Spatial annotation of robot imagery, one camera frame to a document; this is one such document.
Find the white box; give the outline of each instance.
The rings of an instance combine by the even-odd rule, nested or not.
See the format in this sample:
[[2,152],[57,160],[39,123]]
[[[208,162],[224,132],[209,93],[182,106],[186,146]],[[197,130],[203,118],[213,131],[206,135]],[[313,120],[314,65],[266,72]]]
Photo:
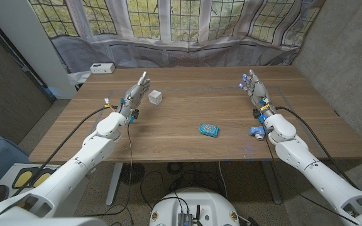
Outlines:
[[113,73],[115,69],[113,63],[93,63],[90,68],[92,73]]
[[149,101],[152,104],[158,105],[163,100],[162,93],[156,90],[151,91],[149,94]]

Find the gray wall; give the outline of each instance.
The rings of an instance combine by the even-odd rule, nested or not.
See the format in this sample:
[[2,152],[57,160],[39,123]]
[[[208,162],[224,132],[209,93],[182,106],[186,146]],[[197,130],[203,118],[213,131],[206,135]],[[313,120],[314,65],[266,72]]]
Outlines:
[[[293,65],[362,138],[362,1],[327,0]],[[362,189],[362,164],[351,168]]]
[[18,144],[50,106],[0,45],[0,136]]

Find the table leg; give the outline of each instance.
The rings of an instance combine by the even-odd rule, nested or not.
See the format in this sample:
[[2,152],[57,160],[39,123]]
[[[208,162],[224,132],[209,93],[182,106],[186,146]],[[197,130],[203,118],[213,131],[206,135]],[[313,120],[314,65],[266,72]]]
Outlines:
[[266,180],[268,181],[271,199],[276,205],[282,204],[282,196],[280,195],[279,187],[276,182],[275,172],[273,171],[270,161],[261,162],[262,169],[265,172]]
[[114,203],[114,199],[117,194],[117,188],[119,186],[119,177],[121,175],[121,170],[123,169],[123,163],[116,163],[114,165],[114,170],[112,171],[110,187],[107,192],[106,205],[111,206]]

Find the yellow pad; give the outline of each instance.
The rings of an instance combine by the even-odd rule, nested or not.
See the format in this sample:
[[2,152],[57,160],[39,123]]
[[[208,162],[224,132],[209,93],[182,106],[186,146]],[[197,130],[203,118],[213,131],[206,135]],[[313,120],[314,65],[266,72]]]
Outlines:
[[43,174],[41,177],[38,178],[38,180],[35,182],[35,184],[33,186],[37,187],[38,185],[43,183],[45,180],[47,180],[47,178],[50,177],[50,176],[51,176],[50,173]]
[[26,181],[28,181],[28,179],[30,179],[32,174],[33,173],[31,171],[26,171],[26,172],[22,173],[22,175],[20,175],[18,180],[16,181],[14,188],[20,188],[22,185],[24,185],[26,183]]

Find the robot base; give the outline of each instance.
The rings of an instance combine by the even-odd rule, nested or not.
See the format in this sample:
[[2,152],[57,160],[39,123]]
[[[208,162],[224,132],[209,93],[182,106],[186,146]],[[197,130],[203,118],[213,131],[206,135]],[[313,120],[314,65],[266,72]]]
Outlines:
[[[197,205],[200,206],[199,221],[202,225],[239,226],[237,211],[223,196],[206,188],[181,188],[176,191],[179,198],[188,203],[189,213],[196,217]],[[176,197],[174,192],[163,198]],[[180,200],[182,210],[187,213],[186,204]],[[178,199],[172,198],[157,203],[150,215],[149,226],[179,225],[178,214],[181,213]]]

